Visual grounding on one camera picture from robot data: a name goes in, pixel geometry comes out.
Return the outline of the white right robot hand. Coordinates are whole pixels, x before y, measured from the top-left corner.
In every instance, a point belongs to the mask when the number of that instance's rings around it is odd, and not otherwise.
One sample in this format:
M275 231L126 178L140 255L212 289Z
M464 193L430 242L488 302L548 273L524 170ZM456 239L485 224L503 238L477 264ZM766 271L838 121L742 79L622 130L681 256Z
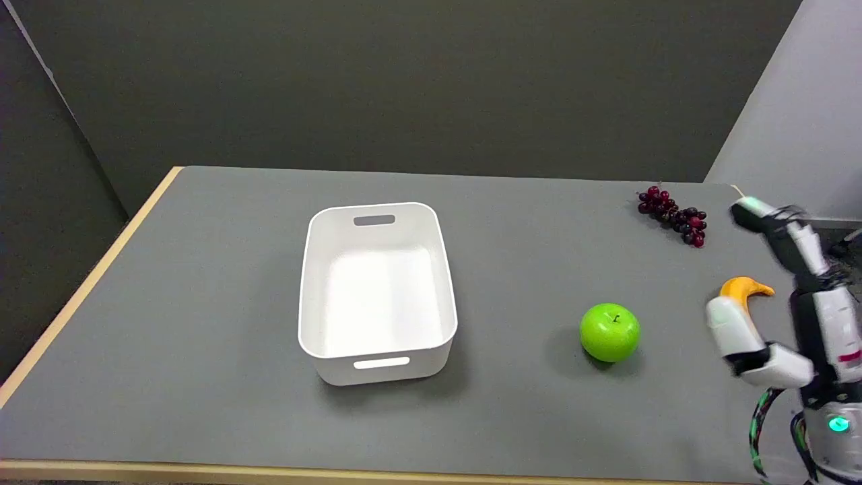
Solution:
M797 349L764 340L746 297L708 301L707 326L733 374L746 383L799 389L807 408L860 405L860 324L849 283L827 262L819 234L794 206L745 196L730 207L735 224L760 234L792 276L789 313Z

